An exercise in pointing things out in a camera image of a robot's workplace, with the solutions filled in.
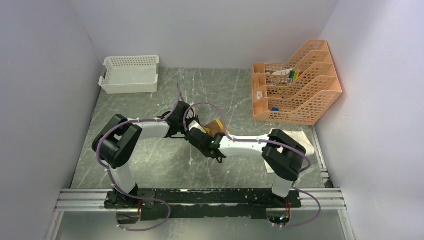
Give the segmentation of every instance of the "mesh basket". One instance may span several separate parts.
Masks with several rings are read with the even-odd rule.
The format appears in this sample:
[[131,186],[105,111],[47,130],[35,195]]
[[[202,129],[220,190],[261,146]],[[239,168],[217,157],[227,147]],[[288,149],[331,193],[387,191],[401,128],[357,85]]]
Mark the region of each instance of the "mesh basket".
[[151,93],[158,90],[159,57],[106,57],[98,84],[108,94]]
[[[305,59],[308,59],[308,57],[306,56],[311,51],[321,51],[321,54],[322,52],[326,52],[326,53],[330,52],[327,41],[320,40],[320,39],[309,39],[308,41],[305,42],[305,44],[299,50],[297,50],[297,52],[285,64],[268,64],[268,63],[255,62],[255,64],[253,64],[253,72],[258,74],[265,74],[266,72],[273,73],[276,71],[281,71],[286,69],[294,69],[300,62],[303,62],[305,64],[307,63]],[[310,57],[316,58],[317,55],[313,54]]]
[[254,72],[253,120],[314,125],[342,93],[330,53],[320,56],[317,58],[323,62],[298,61],[293,69],[306,70],[290,85],[287,85],[287,76]]

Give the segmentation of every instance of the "brown object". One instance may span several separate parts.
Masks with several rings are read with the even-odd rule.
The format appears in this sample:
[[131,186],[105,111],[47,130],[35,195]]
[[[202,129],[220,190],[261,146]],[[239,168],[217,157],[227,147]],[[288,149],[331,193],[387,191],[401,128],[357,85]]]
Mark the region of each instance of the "brown object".
[[223,133],[224,132],[224,126],[223,123],[221,122],[221,119],[215,119],[211,122],[209,122],[206,126],[204,126],[204,130],[207,132],[207,134],[209,134],[212,137],[215,137],[215,134],[218,133]]
[[[303,73],[290,85],[265,74],[291,68]],[[314,125],[342,93],[327,42],[308,40],[286,64],[255,62],[252,93],[253,120]]]

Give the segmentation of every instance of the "metal frame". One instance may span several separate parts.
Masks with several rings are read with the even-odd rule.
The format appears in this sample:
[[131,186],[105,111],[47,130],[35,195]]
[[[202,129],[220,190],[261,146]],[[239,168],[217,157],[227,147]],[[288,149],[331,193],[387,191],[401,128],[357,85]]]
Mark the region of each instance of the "metal frame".
[[[321,161],[321,175],[323,180],[330,176],[321,153],[315,127],[312,127],[313,144],[316,146],[316,157]],[[344,236],[347,240],[354,240],[355,235],[349,220],[345,199],[340,188],[302,188],[301,190],[312,194],[321,204],[322,210],[337,210],[340,217]],[[58,234],[64,212],[117,212],[136,213],[137,209],[106,209],[104,202],[110,189],[62,189],[56,203],[50,227],[45,237],[46,240],[55,240]],[[292,208],[292,211],[316,211],[317,203],[310,196],[300,193],[302,207]],[[268,212],[285,211],[285,208],[268,208]]]

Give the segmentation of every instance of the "marble table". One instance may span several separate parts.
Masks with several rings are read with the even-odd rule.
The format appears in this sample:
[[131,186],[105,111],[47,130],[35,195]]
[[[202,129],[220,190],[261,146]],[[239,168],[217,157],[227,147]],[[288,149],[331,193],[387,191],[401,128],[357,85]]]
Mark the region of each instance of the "marble table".
[[[158,89],[154,93],[106,94],[98,98],[75,175],[73,189],[108,189],[111,181],[97,163],[91,145],[94,138],[115,114],[127,118],[151,119],[170,111],[181,84],[188,103],[212,102],[225,114],[228,129],[237,136],[257,136],[272,128],[304,131],[313,140],[312,127],[298,124],[252,120],[252,70],[160,68]],[[196,109],[200,122],[219,117],[208,105]],[[310,157],[312,167],[295,183],[299,188],[323,188],[321,163]],[[219,164],[205,158],[183,139],[152,138],[140,140],[132,154],[130,167],[139,188],[270,188],[275,174],[268,174],[264,160],[233,156]]]

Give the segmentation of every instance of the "purple cable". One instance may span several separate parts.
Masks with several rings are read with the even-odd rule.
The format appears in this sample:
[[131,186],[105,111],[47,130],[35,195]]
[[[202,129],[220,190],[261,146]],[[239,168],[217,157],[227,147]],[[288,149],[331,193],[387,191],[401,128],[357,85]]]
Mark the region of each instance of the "purple cable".
[[[213,104],[213,103],[210,103],[210,102],[197,102],[197,103],[195,103],[195,104],[193,104],[193,105],[191,105],[186,111],[185,111],[185,113],[184,113],[184,117],[183,117],[183,120],[182,120],[182,123],[183,123],[183,126],[184,126],[184,129],[185,129],[185,131],[188,131],[189,129],[187,128],[187,122],[186,122],[186,118],[187,118],[187,115],[189,114],[189,111],[190,111],[190,109],[192,109],[193,107],[195,107],[195,106],[197,106],[197,105],[200,105],[200,104],[207,104],[207,105],[210,105],[210,106],[212,106],[212,107],[214,107],[217,111],[218,111],[218,113],[219,113],[219,116],[220,116],[220,118],[221,118],[221,122],[222,122],[222,127],[223,127],[223,131],[224,131],[224,134],[225,134],[225,136],[228,138],[228,139],[230,139],[231,141],[234,141],[234,142],[242,142],[242,143],[257,143],[258,142],[258,140],[257,139],[236,139],[236,138],[232,138],[228,133],[227,133],[227,127],[226,127],[226,125],[225,125],[225,121],[224,121],[224,113],[221,111],[221,109],[219,109],[215,104]],[[311,165],[312,165],[312,163],[311,163],[311,160],[309,159],[309,157],[307,157],[303,152],[301,152],[301,151],[299,151],[299,150],[297,150],[297,149],[295,149],[295,148],[293,148],[293,147],[291,147],[291,146],[289,146],[289,145],[286,145],[286,144],[283,144],[283,143],[280,143],[280,142],[276,142],[276,141],[271,141],[271,140],[259,140],[259,142],[261,142],[261,143],[268,143],[268,144],[274,144],[274,145],[277,145],[277,146],[280,146],[280,147],[283,147],[283,148],[286,148],[286,149],[288,149],[288,150],[291,150],[291,151],[293,151],[293,152],[295,152],[295,153],[297,153],[298,155],[300,155],[302,158],[304,158],[306,161],[307,161],[307,166],[306,167],[304,167],[304,168],[302,168],[301,170],[300,170],[300,172],[299,173],[302,173],[302,172],[304,172],[304,171],[306,171],[307,169],[309,169],[310,167],[311,167]],[[321,204],[320,204],[320,202],[318,201],[318,199],[316,198],[316,197],[314,197],[312,194],[310,194],[310,193],[308,193],[308,192],[305,192],[305,191],[302,191],[302,190],[300,190],[300,189],[298,189],[298,188],[295,188],[295,187],[293,187],[293,189],[295,189],[296,191],[298,191],[299,193],[303,193],[303,194],[306,194],[306,195],[308,195],[308,196],[310,196],[313,200],[315,200],[315,202],[318,204],[318,212],[316,213],[316,215],[313,217],[313,218],[311,218],[311,219],[309,219],[308,221],[305,221],[305,222],[302,222],[302,223],[299,223],[299,224],[295,224],[295,225],[289,225],[289,226],[283,226],[283,228],[286,228],[286,229],[293,229],[293,228],[297,228],[297,227],[302,227],[302,226],[304,226],[304,225],[307,225],[307,224],[309,224],[309,223],[311,223],[311,222],[313,222],[315,219],[317,219],[318,218],[318,216],[320,216],[320,214],[321,214]]]
[[168,219],[170,218],[170,216],[171,216],[171,206],[167,203],[167,202],[165,202],[164,200],[161,200],[161,199],[157,199],[157,198],[152,198],[152,197],[141,197],[141,196],[134,196],[134,195],[130,195],[130,194],[128,194],[128,193],[126,193],[126,192],[124,192],[118,185],[117,185],[117,183],[116,183],[116,181],[114,180],[114,177],[112,176],[112,173],[111,173],[111,168],[108,166],[108,165],[106,165],[106,164],[103,164],[103,162],[102,162],[102,160],[100,159],[100,148],[102,147],[102,144],[103,144],[103,142],[105,141],[105,139],[107,138],[107,137],[109,137],[109,135],[110,134],[112,134],[114,131],[116,131],[117,129],[119,129],[119,128],[121,128],[122,126],[124,126],[124,125],[127,125],[127,124],[131,124],[131,123],[145,123],[145,122],[164,122],[164,121],[166,121],[173,113],[174,113],[174,111],[175,111],[175,109],[177,109],[177,106],[178,106],[178,102],[180,101],[180,98],[182,98],[183,96],[182,96],[182,94],[181,94],[181,86],[180,86],[180,84],[178,83],[177,84],[177,86],[178,86],[178,98],[177,98],[177,100],[176,100],[176,103],[175,103],[175,105],[173,106],[173,108],[172,108],[172,110],[168,113],[168,115],[166,115],[163,119],[143,119],[143,120],[136,120],[136,119],[134,119],[134,120],[128,120],[128,121],[125,121],[125,122],[123,122],[123,123],[121,123],[121,124],[118,124],[118,125],[116,125],[115,127],[113,127],[111,130],[109,130],[101,139],[100,139],[100,141],[98,141],[98,144],[97,144],[97,149],[96,149],[96,151],[95,151],[95,153],[96,153],[96,159],[97,159],[97,162],[102,166],[102,167],[104,167],[104,168],[106,168],[106,170],[107,170],[107,174],[109,175],[109,178],[110,178],[110,180],[112,181],[112,184],[113,184],[113,187],[118,191],[118,192],[120,192],[122,195],[124,195],[124,196],[127,196],[127,197],[129,197],[129,198],[132,198],[132,199],[137,199],[137,200],[148,200],[148,201],[155,201],[155,202],[160,202],[160,203],[163,203],[163,204],[165,204],[166,205],[166,207],[168,208],[168,215],[166,216],[166,218],[162,221],[162,222],[160,222],[159,224],[157,224],[157,225],[155,225],[155,226],[152,226],[152,227],[149,227],[149,228],[145,228],[145,229],[131,229],[131,228],[126,228],[126,227],[123,227],[123,226],[121,226],[120,224],[119,224],[119,222],[118,222],[118,218],[116,218],[116,224],[117,224],[117,227],[118,228],[120,228],[120,229],[122,229],[122,230],[124,230],[124,231],[130,231],[130,232],[145,232],[145,231],[149,231],[149,230],[152,230],[152,229],[155,229],[155,228],[158,228],[158,227],[160,227],[160,226],[162,226],[163,224],[165,224],[167,221],[168,221]]
[[128,214],[123,214],[123,213],[117,213],[116,218],[118,218],[118,216],[123,216],[123,217],[126,217],[128,219],[137,220],[137,221],[140,219],[139,217],[130,216]]

